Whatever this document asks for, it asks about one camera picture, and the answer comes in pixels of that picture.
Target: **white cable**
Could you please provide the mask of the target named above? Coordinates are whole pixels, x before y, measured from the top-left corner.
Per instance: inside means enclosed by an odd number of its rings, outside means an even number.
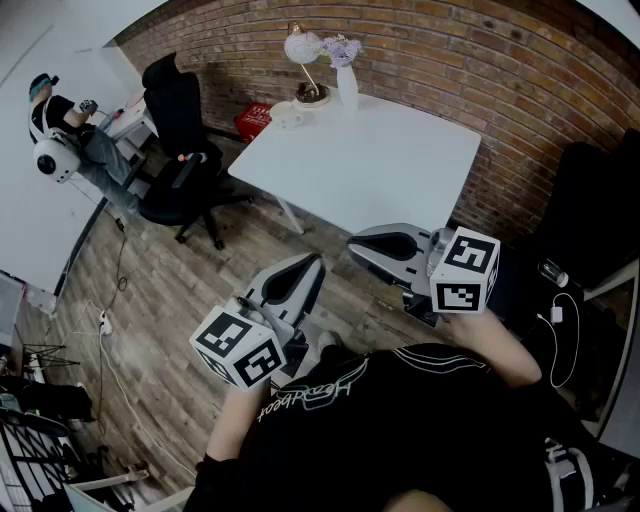
[[[89,336],[92,336],[92,335],[93,335],[93,336],[96,336],[96,335],[98,334],[97,332],[95,332],[95,333],[93,333],[93,332],[89,333],[89,332],[78,332],[78,331],[76,331],[76,327],[78,327],[78,325],[80,324],[80,321],[84,318],[84,315],[86,314],[87,309],[89,308],[89,306],[93,306],[93,308],[94,308],[94,309],[96,309],[97,311],[99,311],[100,313],[102,313],[102,311],[101,311],[100,309],[98,309],[98,307],[93,303],[93,301],[92,301],[91,299],[89,299],[89,300],[87,301],[87,303],[84,305],[84,309],[82,310],[82,314],[78,317],[78,320],[76,320],[76,323],[75,323],[75,324],[73,324],[73,327],[71,328],[71,330],[66,334],[66,336],[64,336],[64,337],[62,338],[62,343],[61,343],[61,344],[60,344],[60,346],[58,347],[58,350],[56,350],[56,351],[53,353],[53,355],[51,355],[51,356],[50,356],[51,358],[56,357],[56,356],[58,355],[58,353],[59,353],[59,352],[60,352],[64,347],[66,347],[67,340],[69,339],[69,337],[70,337],[72,334],[89,335]],[[52,362],[53,362],[53,361],[49,361],[45,366],[43,366],[43,367],[42,367],[42,370],[46,370],[46,369],[51,365],[51,363],[52,363]]]
[[[556,305],[556,299],[558,297],[560,297],[561,295],[566,295],[567,297],[569,297],[571,299],[571,302],[573,302],[574,307],[576,308],[576,318],[577,318],[577,323],[578,323],[578,339],[576,341],[576,353],[573,356],[573,365],[571,366],[571,372],[569,372],[569,376],[564,381],[562,381],[561,384],[558,384],[558,385],[553,383],[553,370],[556,367],[556,360],[558,358],[558,338],[556,336],[556,330],[553,328],[553,325],[551,325],[551,322],[549,322],[549,320],[547,320],[542,315],[537,314],[537,317],[540,318],[541,320],[544,320],[545,323],[551,329],[551,332],[553,333],[553,343],[555,345],[555,349],[556,350],[555,350],[555,354],[553,356],[553,364],[551,365],[551,372],[549,373],[549,382],[551,383],[551,385],[554,388],[560,388],[560,387],[564,386],[569,381],[569,379],[573,375],[573,370],[575,370],[576,361],[578,360],[578,350],[580,349],[580,311],[578,310],[578,305],[576,304],[576,301],[573,300],[573,297],[571,295],[569,295],[568,293],[565,293],[565,292],[561,292],[561,293],[559,293],[558,295],[556,295],[553,298],[553,301],[552,301],[553,306]]]
[[[140,428],[142,429],[142,431],[145,434],[147,434],[147,436],[149,436],[149,439],[151,439],[151,442],[156,447],[160,448],[160,450],[162,450],[167,455],[167,457],[169,457],[173,462],[175,462],[178,466],[180,466],[187,473],[189,473],[193,478],[195,478],[196,474],[193,471],[191,471],[189,468],[187,468],[184,464],[181,464],[180,462],[178,462],[178,460],[173,455],[171,455],[165,448],[160,446],[156,442],[156,440],[153,438],[153,436],[151,434],[149,434],[147,429],[144,428],[144,426],[142,425],[142,422],[140,421],[140,418],[139,418],[138,414],[136,413],[135,409],[132,407],[131,403],[129,402],[129,398],[127,397],[127,394],[125,393],[124,388],[122,387],[122,384],[120,384],[120,379],[118,378],[118,374],[113,369],[113,366],[111,366],[111,359],[109,358],[109,354],[107,354],[107,351],[102,346],[102,333],[100,334],[100,338],[99,339],[100,339],[100,350],[102,350],[102,353],[105,355],[105,357],[107,359],[107,365],[109,366],[109,369],[111,370],[111,373],[113,373],[113,376],[116,378],[116,382],[118,383],[118,387],[120,388],[120,391],[122,391],[122,396],[124,397],[124,400],[127,403],[127,406],[129,407],[129,410],[131,410],[131,413],[133,414],[133,416],[135,417],[136,421],[138,422],[138,425],[140,425]]]
[[[67,335],[62,339],[62,344],[60,345],[58,350],[56,350],[56,352],[51,357],[55,357],[58,354],[58,352],[60,352],[60,350],[62,350],[65,347],[67,339],[72,334],[83,335],[83,336],[98,336],[99,337],[99,343],[100,343],[100,350],[105,355],[105,357],[107,359],[107,365],[109,366],[109,369],[113,373],[113,376],[115,377],[116,382],[118,383],[118,387],[120,388],[120,391],[122,392],[122,396],[124,396],[124,399],[125,399],[125,402],[127,403],[127,406],[129,407],[129,409],[133,413],[133,416],[135,417],[136,421],[138,422],[138,425],[140,425],[140,428],[142,429],[142,431],[145,434],[147,434],[147,436],[149,436],[149,439],[151,439],[151,442],[156,447],[158,447],[160,450],[162,450],[173,462],[175,462],[178,466],[180,466],[182,469],[184,469],[187,473],[189,473],[191,476],[193,476],[195,478],[196,477],[195,473],[193,471],[191,471],[189,468],[187,468],[184,464],[181,464],[180,462],[178,462],[178,460],[173,455],[171,455],[165,448],[160,446],[156,442],[156,440],[153,438],[153,436],[151,434],[149,434],[147,429],[144,428],[144,426],[142,425],[142,422],[140,421],[140,418],[139,418],[138,414],[136,413],[136,411],[131,406],[131,403],[129,402],[129,398],[127,397],[127,394],[125,393],[124,388],[122,387],[122,384],[120,384],[120,379],[118,378],[118,375],[116,374],[115,370],[113,369],[113,366],[111,365],[111,359],[109,358],[109,354],[107,354],[107,351],[102,346],[102,333],[99,332],[100,328],[98,327],[96,332],[80,332],[80,331],[76,331],[76,327],[78,327],[78,324],[84,318],[84,315],[86,314],[87,309],[89,308],[89,306],[92,306],[98,313],[102,314],[102,310],[100,308],[98,308],[91,299],[89,299],[87,301],[87,303],[85,304],[84,309],[82,310],[82,314],[78,317],[78,320],[76,320],[76,323],[71,328],[71,331],[69,331],[67,333]],[[44,366],[42,368],[42,370],[45,370],[49,366],[49,364]]]

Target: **brick wall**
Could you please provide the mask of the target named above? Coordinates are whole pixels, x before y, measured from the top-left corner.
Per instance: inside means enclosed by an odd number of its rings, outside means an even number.
[[[292,19],[362,41],[361,92],[482,135],[453,217],[507,241],[537,226],[567,144],[610,150],[640,123],[640,52],[573,0],[172,0],[116,41],[141,72],[177,51],[205,124],[234,130],[247,103],[304,80],[283,52]],[[335,85],[328,65],[308,69]]]

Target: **table leg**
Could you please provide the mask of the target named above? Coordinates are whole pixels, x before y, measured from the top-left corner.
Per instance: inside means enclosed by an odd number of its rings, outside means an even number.
[[[287,217],[289,217],[289,220],[291,221],[291,224],[293,224],[293,228],[296,230],[296,233],[298,233],[299,235],[304,235],[304,229],[302,229],[300,223],[298,222],[298,219],[296,219],[296,216],[291,211],[289,203],[287,203],[284,199],[279,198],[278,196],[276,196],[276,199],[280,203],[280,206],[284,210],[284,213],[286,213]]]

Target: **white vase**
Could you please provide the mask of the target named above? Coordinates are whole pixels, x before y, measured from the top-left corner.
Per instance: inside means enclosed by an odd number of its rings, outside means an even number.
[[[338,68],[338,91],[345,111],[354,115],[358,110],[358,82],[351,66]]]

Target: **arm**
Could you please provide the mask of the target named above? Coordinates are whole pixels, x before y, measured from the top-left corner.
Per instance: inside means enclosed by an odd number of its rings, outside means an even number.
[[[70,109],[64,115],[64,122],[74,128],[80,128],[84,123],[86,123],[89,118],[95,114],[95,109],[87,110],[86,112],[76,112],[73,109]]]
[[[542,378],[536,360],[488,309],[479,315],[448,315],[445,322],[456,344],[481,356],[509,387]]]
[[[269,392],[269,383],[267,379],[250,391],[229,387],[207,445],[209,457],[218,461],[238,458],[249,427],[258,417],[260,406]]]

